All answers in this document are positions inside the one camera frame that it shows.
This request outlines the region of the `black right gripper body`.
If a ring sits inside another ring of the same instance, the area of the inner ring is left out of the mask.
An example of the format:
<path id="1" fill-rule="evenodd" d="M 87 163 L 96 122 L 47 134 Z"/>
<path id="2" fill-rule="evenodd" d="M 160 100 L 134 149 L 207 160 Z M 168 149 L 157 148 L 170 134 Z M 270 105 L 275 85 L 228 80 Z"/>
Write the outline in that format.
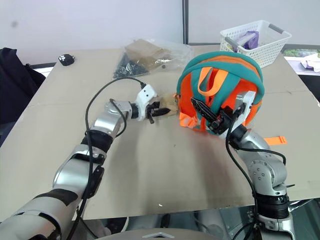
<path id="1" fill-rule="evenodd" d="M 241 123 L 240 117 L 244 116 L 246 105 L 240 105 L 235 110 L 229 106 L 220 108 L 213 120 L 208 122 L 208 129 L 214 134 L 222 136 L 224 132 L 234 131 Z"/>

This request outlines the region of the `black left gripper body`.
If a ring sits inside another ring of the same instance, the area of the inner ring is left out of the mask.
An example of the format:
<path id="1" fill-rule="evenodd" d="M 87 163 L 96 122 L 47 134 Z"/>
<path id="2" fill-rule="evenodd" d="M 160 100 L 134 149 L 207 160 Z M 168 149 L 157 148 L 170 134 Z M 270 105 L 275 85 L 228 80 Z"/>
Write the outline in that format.
<path id="1" fill-rule="evenodd" d="M 154 116 L 154 110 L 159 108 L 159 106 L 155 106 L 155 102 L 146 106 L 146 118 L 149 120 L 150 124 L 153 124 L 155 122 L 153 117 L 158 117 Z"/>

